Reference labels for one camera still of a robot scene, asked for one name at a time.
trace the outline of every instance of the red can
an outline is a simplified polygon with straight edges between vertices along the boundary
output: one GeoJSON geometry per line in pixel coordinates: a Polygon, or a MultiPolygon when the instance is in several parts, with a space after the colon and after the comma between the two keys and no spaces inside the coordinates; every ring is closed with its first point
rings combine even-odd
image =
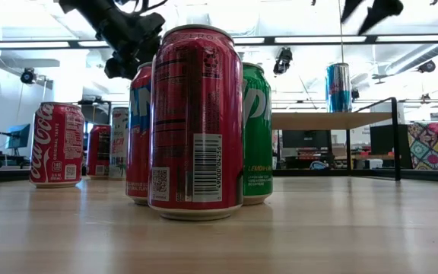
{"type": "Polygon", "coordinates": [[[138,67],[129,91],[129,149],[126,195],[137,204],[148,204],[150,161],[151,62],[138,67]]]}
{"type": "Polygon", "coordinates": [[[74,186],[81,180],[84,115],[64,103],[41,103],[35,112],[30,182],[36,187],[74,186]]]}
{"type": "Polygon", "coordinates": [[[93,125],[87,141],[87,175],[107,179],[110,174],[110,125],[93,125]]]}
{"type": "Polygon", "coordinates": [[[225,218],[243,203],[243,67],[233,39],[203,25],[166,33],[153,63],[150,207],[225,218]]]}

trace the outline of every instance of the soda can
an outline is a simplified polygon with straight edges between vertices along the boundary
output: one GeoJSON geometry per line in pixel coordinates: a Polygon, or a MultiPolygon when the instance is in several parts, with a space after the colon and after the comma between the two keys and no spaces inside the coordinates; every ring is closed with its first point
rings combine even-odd
{"type": "Polygon", "coordinates": [[[84,115],[72,104],[44,102],[35,112],[30,182],[75,186],[81,180],[84,115]]]}
{"type": "Polygon", "coordinates": [[[87,141],[87,175],[107,179],[110,173],[110,125],[94,125],[87,141]]]}
{"type": "Polygon", "coordinates": [[[349,65],[338,63],[327,68],[325,80],[328,90],[328,112],[350,112],[351,106],[351,80],[349,79],[349,65]]]}
{"type": "Polygon", "coordinates": [[[244,205],[265,201],[273,192],[271,88],[263,68],[243,63],[244,205]]]}
{"type": "Polygon", "coordinates": [[[128,107],[113,108],[112,118],[109,179],[124,180],[128,154],[128,107]]]}
{"type": "Polygon", "coordinates": [[[129,92],[129,150],[126,195],[139,205],[148,204],[150,162],[151,62],[138,67],[129,92]]]}
{"type": "Polygon", "coordinates": [[[164,35],[153,62],[148,205],[212,220],[243,204],[243,68],[233,39],[204,25],[164,35]]]}

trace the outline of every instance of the white soda can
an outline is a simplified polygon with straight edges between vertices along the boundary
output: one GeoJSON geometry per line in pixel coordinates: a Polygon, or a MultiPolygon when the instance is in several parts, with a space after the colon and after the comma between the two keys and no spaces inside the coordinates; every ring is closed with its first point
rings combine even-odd
{"type": "Polygon", "coordinates": [[[128,107],[115,107],[111,125],[109,179],[124,180],[128,154],[128,107]]]}

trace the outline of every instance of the patterned blanket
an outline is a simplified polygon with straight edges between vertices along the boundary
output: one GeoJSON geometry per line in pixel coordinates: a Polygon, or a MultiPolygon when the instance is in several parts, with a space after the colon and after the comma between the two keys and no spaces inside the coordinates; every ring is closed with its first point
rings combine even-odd
{"type": "Polygon", "coordinates": [[[416,170],[438,170],[438,123],[408,125],[411,163],[416,170]]]}

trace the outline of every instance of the wooden table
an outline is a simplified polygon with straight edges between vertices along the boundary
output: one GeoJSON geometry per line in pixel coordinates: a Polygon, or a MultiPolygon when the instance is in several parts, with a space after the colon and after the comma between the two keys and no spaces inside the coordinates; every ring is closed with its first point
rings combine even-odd
{"type": "Polygon", "coordinates": [[[122,183],[0,183],[0,273],[438,273],[438,183],[275,179],[231,218],[168,221],[122,183]]]}
{"type": "Polygon", "coordinates": [[[271,126],[283,130],[356,129],[391,118],[391,113],[273,113],[271,126]]]}

